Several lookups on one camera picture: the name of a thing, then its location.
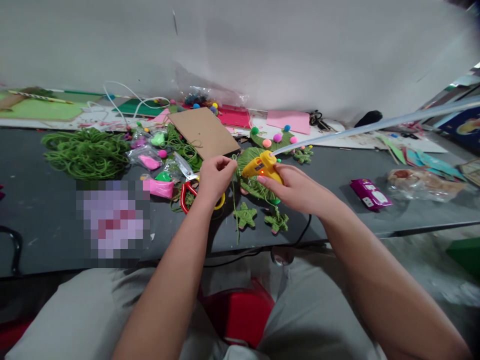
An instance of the white backdrop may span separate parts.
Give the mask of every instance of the white backdrop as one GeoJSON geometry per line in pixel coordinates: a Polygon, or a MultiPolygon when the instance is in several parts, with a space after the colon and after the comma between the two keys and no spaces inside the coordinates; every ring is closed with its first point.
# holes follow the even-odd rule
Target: white backdrop
{"type": "Polygon", "coordinates": [[[181,79],[254,109],[391,117],[478,63],[477,31],[438,0],[2,0],[0,84],[171,97],[181,79]]]}

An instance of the red scissor handle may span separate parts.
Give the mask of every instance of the red scissor handle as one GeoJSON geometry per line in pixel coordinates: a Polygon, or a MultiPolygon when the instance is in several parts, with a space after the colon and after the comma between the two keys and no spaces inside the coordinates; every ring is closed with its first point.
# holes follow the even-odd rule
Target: red scissor handle
{"type": "Polygon", "coordinates": [[[190,190],[190,192],[197,196],[197,190],[195,190],[192,185],[190,184],[190,181],[185,182],[181,186],[181,194],[180,194],[180,206],[183,209],[183,212],[185,214],[188,214],[189,210],[187,209],[187,205],[185,204],[185,195],[187,194],[187,190],[190,190]]]}

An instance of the red scissors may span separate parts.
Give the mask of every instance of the red scissors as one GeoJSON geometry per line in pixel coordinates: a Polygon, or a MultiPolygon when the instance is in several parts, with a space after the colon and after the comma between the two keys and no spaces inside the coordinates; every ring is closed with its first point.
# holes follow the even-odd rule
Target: red scissors
{"type": "MultiPolygon", "coordinates": [[[[187,191],[190,190],[190,192],[194,195],[197,196],[197,190],[195,190],[192,187],[192,184],[190,183],[192,180],[197,180],[200,182],[200,176],[195,175],[194,171],[190,167],[189,163],[179,154],[175,153],[175,161],[180,168],[180,171],[186,178],[186,182],[181,186],[181,194],[180,194],[180,206],[183,209],[183,212],[187,214],[189,212],[189,209],[187,209],[187,205],[185,204],[185,195],[187,194],[187,191]]],[[[225,203],[225,194],[222,194],[220,204],[215,206],[213,209],[218,210],[220,209],[225,203]]]]}

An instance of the yellow glue gun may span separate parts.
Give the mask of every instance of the yellow glue gun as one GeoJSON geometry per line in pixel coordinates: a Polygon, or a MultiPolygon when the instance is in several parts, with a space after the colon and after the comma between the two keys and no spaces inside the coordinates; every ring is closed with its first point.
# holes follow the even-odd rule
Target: yellow glue gun
{"type": "Polygon", "coordinates": [[[268,150],[262,152],[260,156],[254,158],[248,163],[247,166],[245,166],[241,172],[241,175],[244,178],[267,176],[283,185],[284,181],[280,177],[279,173],[274,169],[277,158],[271,154],[272,152],[268,150]]]}

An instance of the gray table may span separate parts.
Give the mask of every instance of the gray table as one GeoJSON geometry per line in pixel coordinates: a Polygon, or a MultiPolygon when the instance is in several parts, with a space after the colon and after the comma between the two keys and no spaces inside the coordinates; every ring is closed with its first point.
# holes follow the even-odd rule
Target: gray table
{"type": "MultiPolygon", "coordinates": [[[[5,186],[6,197],[0,201],[0,225],[19,232],[23,237],[20,270],[23,274],[81,269],[89,266],[90,243],[85,240],[83,223],[76,210],[76,182],[63,172],[53,170],[44,160],[45,148],[40,140],[45,132],[22,129],[0,129],[3,150],[0,160],[0,184],[5,186]]],[[[330,189],[347,203],[381,238],[407,233],[419,233],[480,223],[480,197],[476,189],[462,191],[448,203],[433,201],[395,201],[395,205],[381,213],[368,211],[349,187],[350,180],[368,178],[382,190],[386,190],[386,174],[398,166],[386,151],[342,150],[315,147],[311,164],[299,165],[313,179],[330,189]]],[[[448,154],[438,158],[451,164],[464,159],[448,154]]],[[[296,164],[285,159],[286,164],[296,164]]],[[[145,170],[133,167],[124,180],[138,180],[145,170]]],[[[237,192],[237,204],[245,202],[257,207],[256,228],[247,227],[240,234],[237,245],[236,223],[232,216],[232,190],[226,192],[223,215],[210,225],[208,251],[210,253],[294,243],[305,225],[307,215],[279,205],[280,211],[289,216],[288,232],[278,235],[264,224],[261,202],[237,192]]],[[[170,211],[166,199],[150,203],[151,233],[141,259],[158,259],[179,228],[185,215],[170,211]]],[[[325,231],[314,218],[302,242],[325,239],[325,231]]],[[[10,265],[13,246],[5,234],[0,234],[0,277],[11,275],[10,265]]]]}

